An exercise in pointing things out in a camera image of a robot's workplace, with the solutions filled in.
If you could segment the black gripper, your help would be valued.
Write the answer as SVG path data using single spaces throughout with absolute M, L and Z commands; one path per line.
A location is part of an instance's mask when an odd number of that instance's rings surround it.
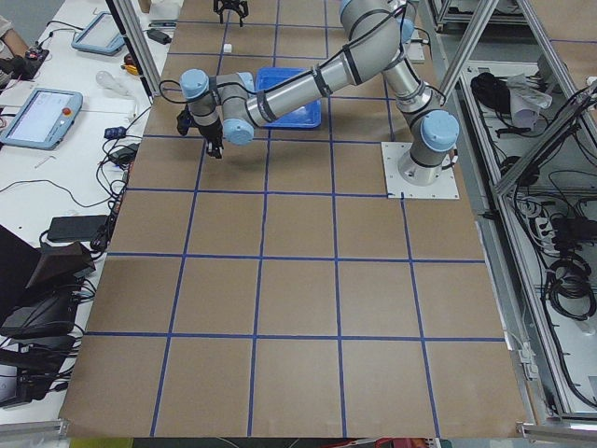
M 225 10 L 237 13 L 240 27 L 244 25 L 245 14 L 249 13 L 248 2 L 246 0 L 214 0 L 213 8 L 219 18 L 219 23 L 224 23 Z
M 200 125 L 199 132 L 206 143 L 206 153 L 209 157 L 223 158 L 223 126 L 220 121 L 209 125 Z

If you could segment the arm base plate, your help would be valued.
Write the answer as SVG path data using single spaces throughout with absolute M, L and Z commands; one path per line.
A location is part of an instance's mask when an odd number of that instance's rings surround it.
M 450 158 L 437 167 L 419 166 L 410 156 L 411 143 L 381 142 L 386 196 L 389 199 L 459 200 Z

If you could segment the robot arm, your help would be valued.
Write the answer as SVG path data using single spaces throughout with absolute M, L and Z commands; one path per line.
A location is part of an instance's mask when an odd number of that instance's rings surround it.
M 185 107 L 177 131 L 199 130 L 210 156 L 221 158 L 224 142 L 250 143 L 257 128 L 349 85 L 383 76 L 396 96 L 412 135 L 399 170 L 412 184 L 437 177 L 455 147 L 460 126 L 443 109 L 439 91 L 417 76 L 406 54 L 415 6 L 399 1 L 344 1 L 340 21 L 348 37 L 328 60 L 266 90 L 252 91 L 247 73 L 209 77 L 200 69 L 183 73 L 179 84 Z

